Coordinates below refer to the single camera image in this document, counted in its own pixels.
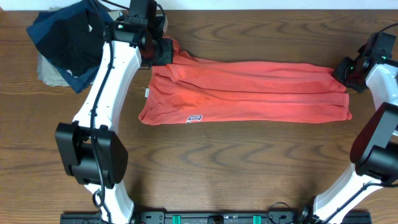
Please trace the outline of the red printed t-shirt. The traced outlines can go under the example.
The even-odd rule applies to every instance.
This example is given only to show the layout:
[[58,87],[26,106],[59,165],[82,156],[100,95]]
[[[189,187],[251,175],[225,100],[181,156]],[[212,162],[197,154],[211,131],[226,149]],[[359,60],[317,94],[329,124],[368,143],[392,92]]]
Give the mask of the red printed t-shirt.
[[290,62],[217,62],[191,56],[177,41],[174,60],[152,68],[139,120],[147,125],[351,119],[349,95],[328,67]]

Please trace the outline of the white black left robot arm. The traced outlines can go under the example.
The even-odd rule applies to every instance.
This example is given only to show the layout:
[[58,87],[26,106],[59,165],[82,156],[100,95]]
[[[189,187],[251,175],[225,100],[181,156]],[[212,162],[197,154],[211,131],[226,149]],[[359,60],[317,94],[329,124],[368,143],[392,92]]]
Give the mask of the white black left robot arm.
[[141,66],[173,61],[168,21],[155,28],[145,21],[115,21],[103,45],[99,70],[83,106],[71,123],[59,123],[55,139],[67,175],[92,194],[94,214],[63,214],[60,223],[132,223],[134,202],[124,185],[128,153],[118,137],[119,119],[132,79]]

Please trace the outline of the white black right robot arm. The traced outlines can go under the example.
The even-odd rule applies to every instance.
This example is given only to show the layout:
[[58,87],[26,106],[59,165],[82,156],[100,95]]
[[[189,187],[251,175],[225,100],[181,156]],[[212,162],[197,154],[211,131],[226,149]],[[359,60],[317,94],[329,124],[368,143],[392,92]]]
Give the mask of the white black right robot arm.
[[371,223],[353,209],[373,192],[397,187],[397,62],[381,57],[366,75],[376,112],[355,139],[350,165],[295,216],[295,223]]

